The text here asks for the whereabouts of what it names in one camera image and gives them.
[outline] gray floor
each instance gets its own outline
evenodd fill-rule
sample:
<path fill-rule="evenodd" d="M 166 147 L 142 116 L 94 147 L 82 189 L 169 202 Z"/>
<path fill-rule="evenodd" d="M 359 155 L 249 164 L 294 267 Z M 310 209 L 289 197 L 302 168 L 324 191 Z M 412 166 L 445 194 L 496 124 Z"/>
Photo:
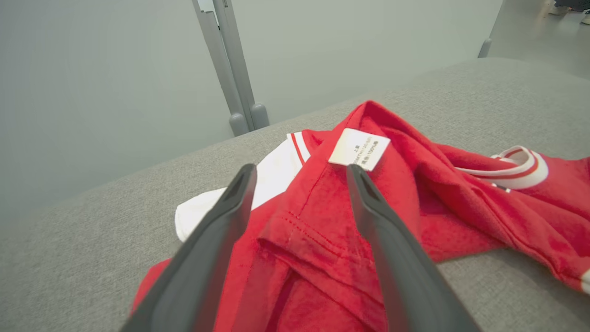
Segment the gray floor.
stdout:
<path fill-rule="evenodd" d="M 584 13 L 549 15 L 552 0 L 505 0 L 491 34 L 490 57 L 540 63 L 590 80 L 590 25 Z"/>

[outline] gray fabric surface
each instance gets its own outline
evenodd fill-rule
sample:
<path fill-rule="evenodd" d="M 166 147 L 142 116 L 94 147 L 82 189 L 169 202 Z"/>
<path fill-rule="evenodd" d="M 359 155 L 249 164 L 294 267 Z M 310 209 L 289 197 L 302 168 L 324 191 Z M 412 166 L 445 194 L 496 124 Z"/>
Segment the gray fabric surface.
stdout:
<path fill-rule="evenodd" d="M 173 225 L 179 203 L 227 185 L 241 165 L 259 162 L 288 132 L 332 129 L 366 99 L 436 142 L 487 155 L 520 144 L 581 158 L 590 155 L 589 92 L 589 81 L 542 67 L 496 58 L 469 61 L 404 89 L 260 129 L 9 220 L 0 235 L 0 330 L 116 331 L 150 266 L 180 245 Z M 519 253 L 497 250 L 440 269 L 486 331 L 590 329 L 590 297 Z"/>

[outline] clothing label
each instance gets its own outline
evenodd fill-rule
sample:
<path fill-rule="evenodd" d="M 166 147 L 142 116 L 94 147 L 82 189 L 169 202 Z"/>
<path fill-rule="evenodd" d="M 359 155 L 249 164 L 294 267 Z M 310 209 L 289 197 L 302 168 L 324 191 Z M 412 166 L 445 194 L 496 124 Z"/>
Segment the clothing label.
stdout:
<path fill-rule="evenodd" d="M 389 141 L 387 137 L 345 128 L 328 161 L 344 166 L 357 164 L 365 171 L 372 171 Z"/>

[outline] shoe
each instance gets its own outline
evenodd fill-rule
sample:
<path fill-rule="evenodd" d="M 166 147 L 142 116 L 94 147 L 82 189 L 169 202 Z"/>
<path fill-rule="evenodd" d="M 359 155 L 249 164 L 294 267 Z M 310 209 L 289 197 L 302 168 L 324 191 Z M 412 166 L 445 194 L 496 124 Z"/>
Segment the shoe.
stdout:
<path fill-rule="evenodd" d="M 580 23 L 590 25 L 590 11 L 586 12 L 586 17 Z"/>
<path fill-rule="evenodd" d="M 567 14 L 569 11 L 569 7 L 568 6 L 551 6 L 551 9 L 549 9 L 549 13 L 551 15 L 565 15 Z"/>

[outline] red shirt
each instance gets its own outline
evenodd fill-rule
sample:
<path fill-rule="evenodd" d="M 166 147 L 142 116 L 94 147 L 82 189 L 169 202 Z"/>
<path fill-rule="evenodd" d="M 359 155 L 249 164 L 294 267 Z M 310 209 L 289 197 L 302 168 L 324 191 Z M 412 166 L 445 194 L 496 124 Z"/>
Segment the red shirt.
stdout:
<path fill-rule="evenodd" d="M 216 331 L 386 330 L 345 167 L 328 163 L 344 128 L 391 140 L 369 176 L 434 261 L 508 246 L 590 292 L 588 159 L 524 147 L 484 157 L 435 144 L 366 102 L 330 132 L 304 132 L 310 158 L 283 194 L 252 212 L 234 246 Z M 165 264 L 150 270 L 134 307 Z"/>

